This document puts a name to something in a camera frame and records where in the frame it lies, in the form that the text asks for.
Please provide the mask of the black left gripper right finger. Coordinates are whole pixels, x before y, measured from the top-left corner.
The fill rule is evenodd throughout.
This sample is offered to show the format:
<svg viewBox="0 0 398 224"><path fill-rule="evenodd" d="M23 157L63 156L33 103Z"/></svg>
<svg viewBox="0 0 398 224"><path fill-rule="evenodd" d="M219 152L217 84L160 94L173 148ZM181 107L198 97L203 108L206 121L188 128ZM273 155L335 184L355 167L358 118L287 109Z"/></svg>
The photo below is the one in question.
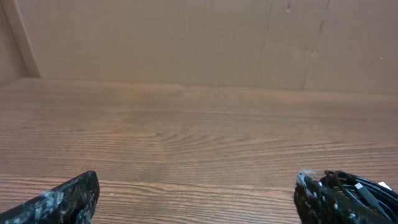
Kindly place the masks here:
<svg viewBox="0 0 398 224"><path fill-rule="evenodd" d="M320 180L313 174L297 174L294 204L303 224L395 224L395 192L384 182L341 170Z"/></svg>

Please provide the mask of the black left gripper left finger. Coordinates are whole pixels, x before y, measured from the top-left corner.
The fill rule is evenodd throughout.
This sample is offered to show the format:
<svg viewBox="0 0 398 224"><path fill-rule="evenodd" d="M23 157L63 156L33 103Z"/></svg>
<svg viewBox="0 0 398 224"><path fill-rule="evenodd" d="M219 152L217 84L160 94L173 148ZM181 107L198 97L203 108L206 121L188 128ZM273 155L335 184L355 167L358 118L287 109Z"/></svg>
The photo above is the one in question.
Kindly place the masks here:
<svg viewBox="0 0 398 224"><path fill-rule="evenodd" d="M1 224L92 224L100 185L86 171L1 213Z"/></svg>

